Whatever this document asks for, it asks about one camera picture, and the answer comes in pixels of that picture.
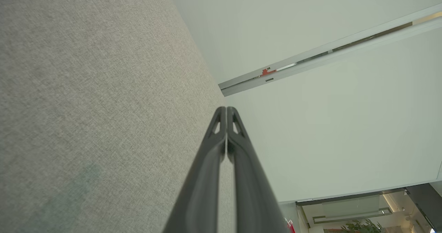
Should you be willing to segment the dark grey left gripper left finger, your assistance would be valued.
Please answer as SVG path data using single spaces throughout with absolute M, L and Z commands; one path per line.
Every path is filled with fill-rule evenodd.
M 219 173 L 225 155 L 226 117 L 226 107 L 215 110 L 164 233 L 217 232 Z

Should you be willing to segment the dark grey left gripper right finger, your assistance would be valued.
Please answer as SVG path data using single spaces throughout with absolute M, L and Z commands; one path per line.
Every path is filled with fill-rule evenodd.
M 236 108 L 227 107 L 227 155 L 234 166 L 236 232 L 286 233 L 286 221 Z

